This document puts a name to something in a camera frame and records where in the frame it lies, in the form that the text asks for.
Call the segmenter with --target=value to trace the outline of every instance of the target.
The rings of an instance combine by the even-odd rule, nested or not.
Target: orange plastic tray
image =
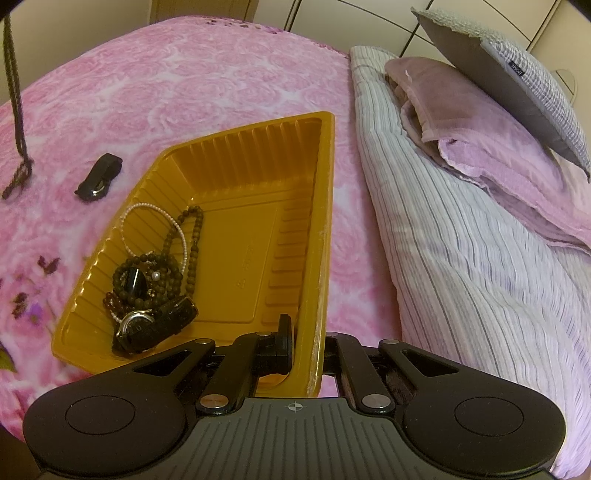
[[[199,315],[151,355],[194,338],[218,345],[274,330],[279,315],[294,322],[294,366],[270,375],[258,395],[309,397],[322,377],[329,280],[334,117],[310,113],[235,128],[165,150],[130,193],[88,260],[54,334],[55,356],[98,373],[128,362],[111,351],[113,321],[102,306],[111,276],[125,261],[119,217],[150,202],[176,217],[204,210],[194,302]],[[183,226],[190,238],[193,222]],[[135,209],[126,243],[159,251],[169,229],[151,209]],[[181,242],[171,253],[182,258]]]

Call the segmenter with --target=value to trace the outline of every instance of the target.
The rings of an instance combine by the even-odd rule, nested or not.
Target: white wardrobe
[[[410,8],[444,8],[500,30],[532,48],[560,0],[259,0],[255,22],[348,51],[387,48],[401,56],[442,59]]]

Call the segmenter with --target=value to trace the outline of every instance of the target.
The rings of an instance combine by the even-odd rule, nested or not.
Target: brown rope
[[[2,198],[10,197],[15,188],[20,187],[21,191],[27,185],[33,174],[33,159],[27,153],[25,142],[25,129],[22,118],[21,84],[18,80],[17,58],[14,54],[14,42],[10,25],[10,15],[4,18],[4,66],[6,68],[6,79],[8,83],[8,94],[12,104],[14,116],[14,137],[17,143],[18,154],[22,158],[21,164],[14,173],[8,187],[2,192]]]

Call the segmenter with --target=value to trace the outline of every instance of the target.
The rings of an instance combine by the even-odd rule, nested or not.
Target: beaded necklace
[[[164,240],[161,253],[149,252],[135,255],[125,244],[123,229],[121,236],[125,249],[130,255],[125,262],[115,269],[113,273],[113,290],[106,293],[103,299],[105,309],[113,320],[119,324],[119,331],[126,326],[126,319],[134,314],[152,315],[158,317],[159,313],[170,310],[183,298],[189,300],[195,292],[197,256],[199,254],[199,239],[203,225],[203,210],[198,206],[190,206],[184,210],[176,221],[164,210],[150,203],[136,203],[129,207],[121,216],[121,227],[131,210],[138,207],[148,207],[164,215],[170,222],[171,228]],[[187,246],[180,225],[189,217],[195,217],[190,246]],[[170,248],[174,237],[179,234],[183,243],[183,263],[178,265],[177,260],[170,254]],[[183,274],[187,267],[185,294],[181,294]]]

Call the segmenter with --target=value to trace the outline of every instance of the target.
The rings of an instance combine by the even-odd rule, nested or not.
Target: pink floral bedspread
[[[361,170],[349,59],[260,25],[176,18],[110,41],[23,93],[34,178],[0,203],[0,422],[86,374],[51,354],[51,334],[86,258],[165,148],[240,125],[327,110],[336,117],[327,330],[366,345],[396,336],[397,314]],[[106,198],[73,194],[103,153],[124,159]],[[11,107],[0,108],[0,185],[19,164]]]

